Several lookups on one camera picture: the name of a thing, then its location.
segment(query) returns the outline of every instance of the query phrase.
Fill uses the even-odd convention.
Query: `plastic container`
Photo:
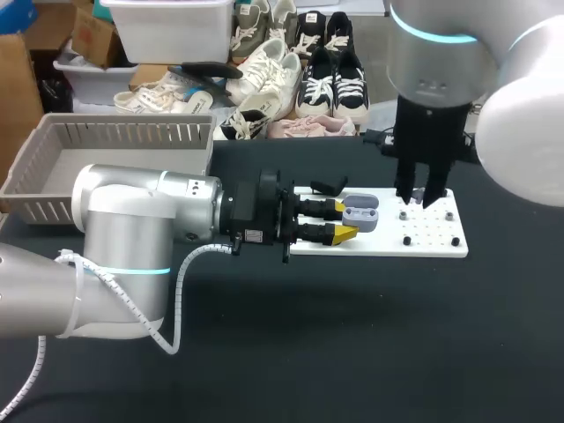
[[[0,0],[0,35],[23,33],[36,19],[32,0]]]
[[[332,6],[339,4],[339,0],[295,0],[295,3],[296,7]]]
[[[71,58],[69,55],[60,55],[53,66],[63,72],[72,86],[75,98],[85,104],[113,106],[117,93],[130,90],[129,83],[137,71],[137,66],[106,70],[97,66],[74,66],[69,64]]]
[[[72,187],[83,167],[207,174],[214,127],[212,115],[45,115],[19,150],[0,199],[30,225],[70,225]]]
[[[132,63],[222,62],[229,57],[234,0],[100,0]]]

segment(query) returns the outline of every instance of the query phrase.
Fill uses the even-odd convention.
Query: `pink sneaker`
[[[352,137],[356,128],[350,117],[334,119],[325,115],[273,122],[268,138]]]

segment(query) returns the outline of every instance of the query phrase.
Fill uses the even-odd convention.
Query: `white perforated board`
[[[312,195],[310,188],[296,187],[301,199],[324,200],[327,197]],[[412,199],[409,205],[396,197],[393,188],[345,188],[336,199],[342,201],[351,194],[372,194],[380,200],[378,205],[378,225],[368,234],[358,234],[356,238],[341,245],[327,247],[313,242],[298,241],[290,247],[290,254],[313,256],[407,256],[407,257],[447,257],[463,258],[468,255],[468,244],[453,192],[448,189],[447,196],[438,199],[423,210],[423,206]],[[407,213],[407,219],[399,218],[400,212]],[[452,212],[452,220],[447,220],[447,212]],[[299,216],[300,224],[324,225],[322,219]],[[409,236],[412,243],[404,245],[404,237]],[[460,244],[451,245],[457,237]]]

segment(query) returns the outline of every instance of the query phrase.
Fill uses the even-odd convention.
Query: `gray basket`
[[[45,115],[19,150],[0,199],[30,225],[72,224],[72,187],[84,166],[207,174],[214,126],[212,115]]]

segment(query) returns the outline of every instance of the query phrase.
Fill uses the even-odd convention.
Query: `black cloth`
[[[298,185],[347,174],[350,187],[389,187],[395,165],[359,138],[241,141],[216,144],[211,173],[225,185],[262,167]],[[202,256],[187,274],[176,356],[150,338],[49,338],[39,380],[8,421],[562,422],[564,211],[512,196],[473,165],[457,164],[449,187],[467,258],[283,265],[281,247],[249,245],[240,257]],[[82,252],[83,239],[11,216],[0,241],[54,258]],[[174,277],[191,250],[174,247]],[[36,343],[0,341],[2,406]]]

